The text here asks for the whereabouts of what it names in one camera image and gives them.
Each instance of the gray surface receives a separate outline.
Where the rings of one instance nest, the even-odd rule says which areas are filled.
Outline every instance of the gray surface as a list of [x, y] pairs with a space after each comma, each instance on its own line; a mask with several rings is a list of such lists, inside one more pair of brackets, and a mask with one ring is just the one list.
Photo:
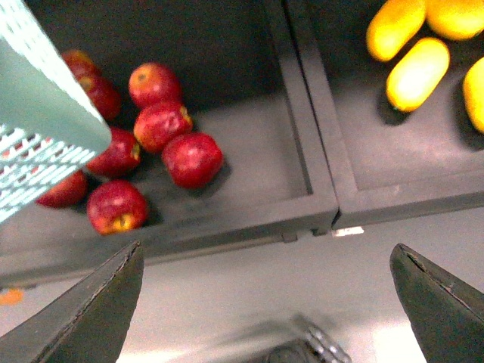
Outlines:
[[[148, 266], [119, 363], [254, 353], [292, 340], [286, 328], [295, 314], [324, 328], [355, 363], [424, 363], [395, 292], [390, 253], [407, 244], [484, 291], [483, 218], [484, 208], [469, 209]], [[3, 307], [0, 335], [76, 282], [40, 285], [20, 305]]]
[[[289, 4], [340, 204], [334, 228], [483, 205], [484, 135], [470, 125], [461, 95], [482, 36], [449, 45], [448, 74], [403, 115], [389, 106], [385, 80], [416, 39], [388, 64], [371, 60], [365, 31], [383, 1]], [[428, 35], [424, 27], [417, 38]]]
[[220, 143], [227, 163], [193, 192], [173, 185], [159, 157], [143, 155], [129, 180], [146, 195], [150, 218], [122, 235], [97, 236], [85, 205], [31, 206], [0, 229], [0, 286], [89, 270], [134, 239], [149, 259], [330, 228], [337, 202], [279, 2], [125, 0], [95, 2], [96, 11], [91, 3], [51, 0], [33, 10], [60, 50], [92, 54], [123, 93], [115, 124], [129, 129], [137, 113], [127, 95], [132, 70], [166, 62], [180, 75], [196, 127]]

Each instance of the orange object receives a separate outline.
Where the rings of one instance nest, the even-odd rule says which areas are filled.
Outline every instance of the orange object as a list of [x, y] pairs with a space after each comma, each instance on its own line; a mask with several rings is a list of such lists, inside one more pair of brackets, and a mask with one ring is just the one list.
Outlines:
[[6, 293], [0, 293], [0, 306], [12, 306], [23, 300], [23, 290], [8, 289]]

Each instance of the yellow fruit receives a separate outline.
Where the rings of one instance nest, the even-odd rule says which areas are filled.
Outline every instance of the yellow fruit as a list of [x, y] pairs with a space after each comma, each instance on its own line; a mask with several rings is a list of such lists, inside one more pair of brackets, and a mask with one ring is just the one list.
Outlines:
[[402, 112], [416, 110], [439, 84], [449, 62], [444, 42], [436, 38], [419, 40], [388, 76], [388, 101]]
[[427, 0], [427, 23], [450, 40], [473, 38], [484, 30], [484, 1]]
[[484, 133], [484, 58], [467, 72], [462, 89], [470, 121], [477, 131]]
[[370, 55], [377, 61], [389, 61], [418, 32], [424, 21], [425, 0], [388, 0], [366, 32]]

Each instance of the red apple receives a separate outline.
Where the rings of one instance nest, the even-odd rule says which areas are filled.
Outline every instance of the red apple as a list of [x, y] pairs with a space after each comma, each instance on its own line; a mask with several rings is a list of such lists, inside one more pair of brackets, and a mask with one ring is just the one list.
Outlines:
[[121, 111], [121, 95], [107, 79], [90, 75], [79, 78], [79, 84], [91, 102], [106, 120], [112, 120]]
[[90, 172], [107, 178], [119, 178], [141, 162], [140, 147], [135, 136], [126, 130], [110, 127], [111, 143], [101, 155], [87, 164]]
[[66, 208], [80, 202], [87, 192], [88, 180], [84, 172], [78, 170], [43, 194], [36, 203], [51, 208]]
[[96, 67], [92, 59], [84, 51], [71, 49], [62, 53], [62, 58], [76, 79], [83, 76], [101, 75], [101, 70]]
[[143, 195], [126, 180], [102, 184], [88, 199], [88, 217], [102, 235], [140, 228], [148, 216]]
[[170, 140], [188, 134], [193, 123], [179, 102], [160, 102], [144, 108], [135, 122], [135, 137], [149, 153], [158, 154]]
[[164, 64], [145, 63], [129, 77], [129, 94], [143, 109], [161, 101], [182, 102], [182, 85], [175, 73]]
[[187, 189], [202, 188], [209, 183], [224, 161], [215, 140], [202, 132], [171, 140], [163, 150], [162, 159], [173, 182]]

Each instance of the green basket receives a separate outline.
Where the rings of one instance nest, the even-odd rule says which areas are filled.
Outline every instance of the green basket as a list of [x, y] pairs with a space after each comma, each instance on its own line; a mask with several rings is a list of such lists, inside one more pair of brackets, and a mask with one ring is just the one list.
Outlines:
[[0, 2], [0, 222], [109, 143], [109, 128], [28, 7]]

